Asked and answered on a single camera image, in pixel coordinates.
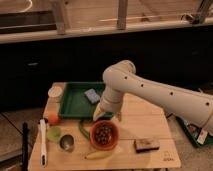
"nuts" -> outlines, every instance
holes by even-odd
[[[95,130],[95,141],[98,144],[106,145],[112,139],[112,127],[109,125],[101,125]]]

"apple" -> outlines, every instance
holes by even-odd
[[[48,123],[50,125],[57,125],[60,122],[60,118],[57,114],[49,114],[48,115]]]

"wooden block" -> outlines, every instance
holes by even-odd
[[[150,151],[150,150],[158,150],[160,148],[160,143],[157,139],[146,138],[146,139],[138,139],[134,141],[134,147],[137,153]]]

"red object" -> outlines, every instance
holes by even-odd
[[[109,138],[108,138],[107,142],[105,142],[104,144],[98,142],[98,140],[97,140],[97,132],[100,132],[100,128],[102,128],[102,127],[110,128],[110,131],[108,133]],[[115,148],[115,146],[118,143],[118,137],[119,137],[119,134],[118,134],[117,126],[109,120],[97,121],[90,129],[90,142],[91,142],[92,146],[98,150],[111,150],[111,149]]]
[[[48,123],[50,125],[57,125],[60,122],[60,118],[57,114],[49,114],[48,115]]]

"orange object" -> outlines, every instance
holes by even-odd
[[[118,128],[109,120],[97,121],[90,130],[90,142],[98,150],[111,150],[118,143]]]
[[[49,114],[48,115],[48,123],[50,125],[57,125],[60,122],[60,118],[57,114]]]

